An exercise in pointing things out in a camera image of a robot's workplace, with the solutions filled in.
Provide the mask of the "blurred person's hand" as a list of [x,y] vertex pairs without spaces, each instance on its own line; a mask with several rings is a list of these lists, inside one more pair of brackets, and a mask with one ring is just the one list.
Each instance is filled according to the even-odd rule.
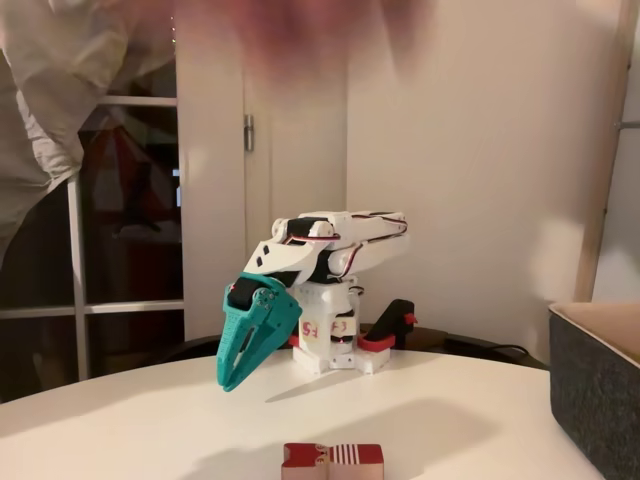
[[204,17],[233,30],[247,60],[263,67],[325,60],[351,38],[370,35],[380,12],[393,47],[406,51],[424,19],[427,1],[198,1]]

